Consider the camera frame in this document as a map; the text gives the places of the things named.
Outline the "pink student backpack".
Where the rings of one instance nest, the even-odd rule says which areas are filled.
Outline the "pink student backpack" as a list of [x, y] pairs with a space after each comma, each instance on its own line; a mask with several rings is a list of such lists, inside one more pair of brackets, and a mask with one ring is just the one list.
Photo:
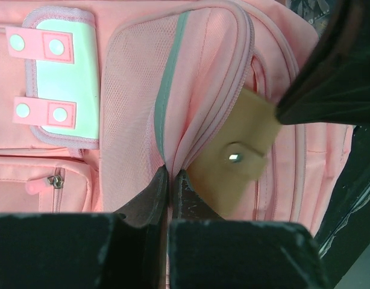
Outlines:
[[[318, 42], [277, 1], [0, 1], [0, 213], [112, 212], [173, 181], [242, 89], [277, 105]], [[281, 126], [225, 219], [316, 234], [349, 125]]]

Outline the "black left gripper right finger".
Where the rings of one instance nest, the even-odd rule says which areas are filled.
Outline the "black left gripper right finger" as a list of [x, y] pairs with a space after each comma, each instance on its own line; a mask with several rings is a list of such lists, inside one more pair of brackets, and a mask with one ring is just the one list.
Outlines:
[[176, 176], [172, 191], [172, 218], [186, 220], [222, 220], [193, 189], [189, 176], [181, 170]]

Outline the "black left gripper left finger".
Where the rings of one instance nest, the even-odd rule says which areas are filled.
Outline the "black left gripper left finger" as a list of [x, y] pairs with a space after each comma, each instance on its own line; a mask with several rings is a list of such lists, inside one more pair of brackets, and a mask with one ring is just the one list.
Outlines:
[[161, 222], [167, 203], [168, 171], [165, 166], [161, 166], [147, 187], [114, 213], [128, 226], [142, 229]]

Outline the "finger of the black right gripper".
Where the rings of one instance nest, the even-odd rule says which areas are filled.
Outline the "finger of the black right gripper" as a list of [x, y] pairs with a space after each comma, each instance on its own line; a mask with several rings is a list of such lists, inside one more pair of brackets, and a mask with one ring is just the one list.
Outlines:
[[284, 125], [370, 125], [370, 1], [337, 1], [328, 25], [277, 105]]

